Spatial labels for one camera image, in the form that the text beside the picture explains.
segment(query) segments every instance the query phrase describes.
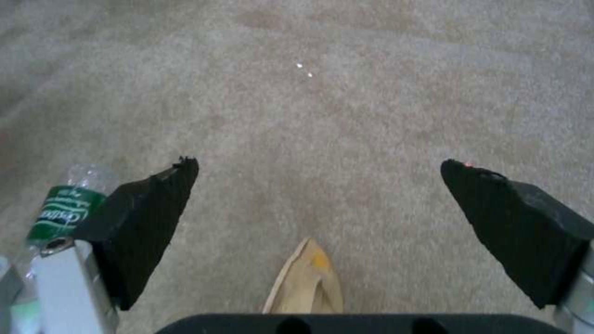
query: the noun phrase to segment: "screw hole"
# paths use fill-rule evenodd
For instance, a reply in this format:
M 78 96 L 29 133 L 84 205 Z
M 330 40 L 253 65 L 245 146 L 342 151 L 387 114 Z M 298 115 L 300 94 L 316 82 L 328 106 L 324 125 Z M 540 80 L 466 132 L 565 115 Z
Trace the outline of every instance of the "screw hole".
M 283 322 L 276 327 L 276 334 L 311 334 L 311 329 L 305 321 L 291 317 L 283 320 Z
M 48 250 L 53 250 L 64 246 L 66 242 L 68 242 L 68 240 L 65 238 L 55 238 L 54 240 L 48 242 L 45 248 L 47 248 Z
M 420 318 L 412 323 L 412 334 L 448 334 L 439 322 L 430 318 Z

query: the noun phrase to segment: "clear plastic bottle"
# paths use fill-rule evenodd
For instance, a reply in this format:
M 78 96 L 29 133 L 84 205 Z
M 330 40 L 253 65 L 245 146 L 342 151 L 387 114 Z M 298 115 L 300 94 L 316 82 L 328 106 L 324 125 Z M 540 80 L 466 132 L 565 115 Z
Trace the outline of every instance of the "clear plastic bottle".
M 48 240 L 68 235 L 117 185 L 113 173 L 95 164 L 73 165 L 49 190 L 27 244 L 41 247 Z
M 11 307 L 11 334 L 42 331 L 35 273 L 31 268 L 40 247 L 53 238 L 69 235 L 117 186 L 118 178 L 113 172 L 91 163 L 72 165 L 49 190 L 15 261 L 24 288 Z

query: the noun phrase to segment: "plastic bottle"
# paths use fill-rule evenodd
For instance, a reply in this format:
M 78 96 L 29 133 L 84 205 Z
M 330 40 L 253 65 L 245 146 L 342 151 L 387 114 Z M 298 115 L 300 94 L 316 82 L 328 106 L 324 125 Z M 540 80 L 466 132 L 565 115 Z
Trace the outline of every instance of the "plastic bottle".
M 24 288 L 11 306 L 13 333 L 40 333 L 41 318 L 35 273 L 31 269 L 33 257 L 49 240 L 69 235 L 72 230 L 118 186 L 114 173 L 95 164 L 72 165 L 57 185 L 52 187 L 25 241 L 25 247 L 15 264 L 23 277 Z
M 70 234 L 118 184 L 112 173 L 96 165 L 74 165 L 43 202 L 27 244 L 41 247 L 48 240 Z

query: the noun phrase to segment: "beige carpet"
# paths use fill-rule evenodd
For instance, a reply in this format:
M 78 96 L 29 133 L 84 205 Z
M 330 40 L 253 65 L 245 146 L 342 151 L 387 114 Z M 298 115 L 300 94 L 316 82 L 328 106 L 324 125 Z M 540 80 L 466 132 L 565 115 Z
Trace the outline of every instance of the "beige carpet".
M 144 333 L 261 310 L 305 236 L 350 312 L 547 319 L 440 180 L 455 157 L 594 218 L 592 0 L 0 0 L 0 253 L 58 175 L 201 172 Z

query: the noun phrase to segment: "green bottle label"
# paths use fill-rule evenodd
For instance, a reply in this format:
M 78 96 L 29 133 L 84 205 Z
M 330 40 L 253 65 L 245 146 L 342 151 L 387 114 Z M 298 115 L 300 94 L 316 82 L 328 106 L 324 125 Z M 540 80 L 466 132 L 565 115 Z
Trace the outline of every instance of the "green bottle label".
M 105 195 L 95 191 L 59 185 L 49 190 L 37 221 L 29 231 L 29 244 L 42 244 L 47 240 L 70 234 L 89 214 L 103 202 Z

